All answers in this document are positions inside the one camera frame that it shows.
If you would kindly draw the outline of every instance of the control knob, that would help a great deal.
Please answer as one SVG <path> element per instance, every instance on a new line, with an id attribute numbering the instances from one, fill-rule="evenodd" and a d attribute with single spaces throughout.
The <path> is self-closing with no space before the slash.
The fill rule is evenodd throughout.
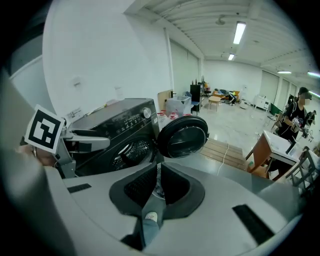
<path id="1" fill-rule="evenodd" d="M 151 109 L 148 107 L 144 107 L 141 111 L 141 114 L 144 118 L 148 119 L 151 117 Z"/>

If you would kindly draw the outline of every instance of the wooden pallet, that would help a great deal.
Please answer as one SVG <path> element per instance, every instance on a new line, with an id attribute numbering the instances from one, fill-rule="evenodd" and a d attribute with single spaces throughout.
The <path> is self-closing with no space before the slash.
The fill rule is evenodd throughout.
<path id="1" fill-rule="evenodd" d="M 226 165 L 239 168 L 241 170 L 246 170 L 246 159 L 243 157 L 242 149 L 229 144 L 229 149 L 227 151 L 228 144 L 215 140 L 209 139 L 201 150 L 200 154 L 206 156 L 207 158 L 223 162 Z"/>

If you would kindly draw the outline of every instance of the ceiling light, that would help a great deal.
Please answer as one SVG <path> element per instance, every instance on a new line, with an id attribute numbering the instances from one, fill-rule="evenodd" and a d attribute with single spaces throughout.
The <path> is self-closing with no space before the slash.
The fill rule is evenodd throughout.
<path id="1" fill-rule="evenodd" d="M 315 95 L 315 96 L 317 96 L 317 97 L 319 97 L 319 98 L 320 98 L 320 95 L 318 95 L 318 94 L 314 93 L 313 91 L 309 91 L 309 93 L 311 93 L 311 94 L 313 94 L 313 95 Z"/>
<path id="2" fill-rule="evenodd" d="M 238 45 L 240 43 L 240 40 L 242 38 L 242 35 L 244 34 L 246 28 L 246 23 L 243 22 L 237 22 L 236 23 L 236 30 L 234 35 L 233 43 Z"/>
<path id="3" fill-rule="evenodd" d="M 308 75 L 310 76 L 314 76 L 314 77 L 317 77 L 317 78 L 320 78 L 320 74 L 319 73 L 314 73 L 314 72 L 308 72 Z"/>
<path id="4" fill-rule="evenodd" d="M 279 74 L 291 74 L 290 71 L 278 71 Z"/>

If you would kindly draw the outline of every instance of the cap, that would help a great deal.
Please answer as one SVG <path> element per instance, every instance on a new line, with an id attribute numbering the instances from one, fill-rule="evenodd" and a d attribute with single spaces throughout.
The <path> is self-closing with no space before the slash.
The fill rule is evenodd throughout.
<path id="1" fill-rule="evenodd" d="M 311 93 L 309 93 L 309 90 L 306 87 L 301 87 L 299 89 L 298 95 L 302 95 L 302 94 L 304 94 L 304 97 L 303 97 L 304 99 L 310 99 L 311 100 L 312 95 L 311 95 Z"/>

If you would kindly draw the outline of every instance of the ceiling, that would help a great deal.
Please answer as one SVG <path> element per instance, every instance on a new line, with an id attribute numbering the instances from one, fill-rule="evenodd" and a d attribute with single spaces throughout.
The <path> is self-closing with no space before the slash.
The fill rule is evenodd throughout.
<path id="1" fill-rule="evenodd" d="M 170 22 L 203 53 L 206 60 L 228 60 L 272 72 L 286 70 L 298 86 L 319 91 L 318 71 L 308 47 L 291 20 L 272 0 L 144 0 L 138 15 L 152 23 Z M 216 24 L 222 17 L 223 25 Z M 237 22 L 246 28 L 240 44 L 233 44 Z"/>

